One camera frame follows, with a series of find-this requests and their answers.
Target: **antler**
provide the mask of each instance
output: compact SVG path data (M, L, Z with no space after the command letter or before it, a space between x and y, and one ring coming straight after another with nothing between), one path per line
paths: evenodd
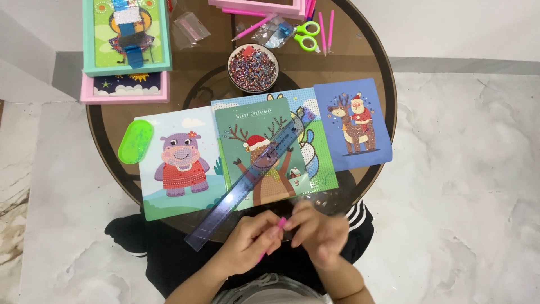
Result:
M227 136L227 135L222 135L224 138L226 139L229 139L229 140L239 140L241 142L247 142L247 134L249 133L249 131L247 131L245 134L244 132L242 131L242 129L240 128L240 134L242 135L242 137L244 139L241 139L238 137L237 135L237 132L238 132L238 125L235 124L234 125L234 131L233 131L233 128L231 126L229 126L229 131L225 131L225 133L227 134L231 134L231 135L234 135L234 136Z
M274 121L278 124L278 129L275 130L275 124L272 123L272 128L270 129L270 127L268 127L268 131L272 132L272 135L270 137L268 137L265 133L265 137L266 139L268 139L269 141L271 141L280 131L282 131L284 129L283 125L287 122L287 119L283 119L281 116L279 116L279 121L277 118L274 117Z
M345 107L347 102L349 102L349 94L341 94L338 96L339 101L337 102L341 107Z

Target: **white bowl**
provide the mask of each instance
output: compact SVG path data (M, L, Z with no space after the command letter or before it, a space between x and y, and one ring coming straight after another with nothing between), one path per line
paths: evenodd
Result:
M231 76L231 69L230 69L230 62L232 60L232 58L237 54L239 53L242 49L245 49L246 47L248 46L251 46L253 49L255 50L261 50L262 52L265 52L266 54L268 54L268 58L270 58L270 60L272 60L275 64L275 77L274 77L274 80L272 81L272 84L270 84L270 86L264 90L260 90L260 91L250 91L250 90L247 90L247 89L244 89L242 88L240 85L238 85L234 80L233 80L233 77ZM267 90L270 90L271 87L274 86L275 84L275 81L278 79L278 75L279 75L279 63L278 63L278 60L275 58L274 54L267 48L263 47L262 45L260 44L254 44L254 43L247 43L247 44L244 44L244 45L241 45L239 47L237 47L232 53L231 55L229 56L229 60L227 60L227 72L229 74L229 78L231 79L231 81L234 83L234 85L237 86L237 88L239 88L240 90L244 91L244 92L248 92L248 93L262 93L262 92L265 92Z

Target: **brown reindeer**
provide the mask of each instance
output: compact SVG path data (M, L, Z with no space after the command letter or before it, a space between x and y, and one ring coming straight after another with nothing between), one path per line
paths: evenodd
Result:
M272 142L271 140L284 129L285 123L287 122L287 119L283 120L281 116L279 117L279 121L275 117L274 120L275 124L278 125L278 129L275 129L275 124L272 122L272 128L268 127L268 130L272 133L270 136L267 136L266 133L264 133L265 137L260 135L252 135L248 137L249 132L244 133L244 131L240 129L240 138L237 135L238 125L234 126L234 130L231 126L229 126L229 131L225 131L225 133L230 135L223 135L224 138L230 140L239 140L244 143L244 148L246 148L246 151L251 153L251 164L254 167L259 170L266 170L269 168L269 171L266 173L265 177L263 177L262 180L256 184L255 189L253 190L254 206L286 199L296 195L293 185L291 185L286 177L287 168L291 162L291 153L293 148L287 148L285 160L283 161L283 164L279 170L276 170L276 167L279 164L279 158L275 149L267 153L268 157L260 158L256 163L254 163L254 161L260 156L261 152L263 152L269 145L275 144L275 142ZM240 171L245 173L250 180L255 179L255 176L247 171L244 164L242 164L241 159L238 158L233 163L237 165Z
M361 126L353 125L350 121L350 104L347 104L349 102L349 94L343 93L338 97L339 101L337 102L337 107L329 106L328 111L333 115L341 118L341 122L343 123L342 131L343 136L345 137L345 145L347 146L347 151L349 152L349 154L359 153L361 151L360 143L365 143L366 149L369 150L371 148L371 145L369 144L369 138L366 132L362 130Z

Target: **santa claus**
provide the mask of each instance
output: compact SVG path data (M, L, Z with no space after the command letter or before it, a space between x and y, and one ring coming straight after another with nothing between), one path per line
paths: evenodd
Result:
M356 124L361 125L362 130L364 130L364 132L367 132L367 124L372 120L371 113L368 109L364 107L364 101L360 97L362 97L362 93L358 92L358 94L356 94L356 96L354 96L354 98L350 101L351 108L354 113L354 115L351 115L350 120L354 121Z

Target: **hippo picture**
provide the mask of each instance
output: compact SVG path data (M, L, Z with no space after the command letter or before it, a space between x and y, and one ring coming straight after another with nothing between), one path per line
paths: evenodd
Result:
M191 187L193 193L208 189L206 172L210 166L200 157L197 139L201 136L193 131L161 137L165 141L161 154L163 163L156 170L154 179L163 182L167 196L183 196L186 187Z

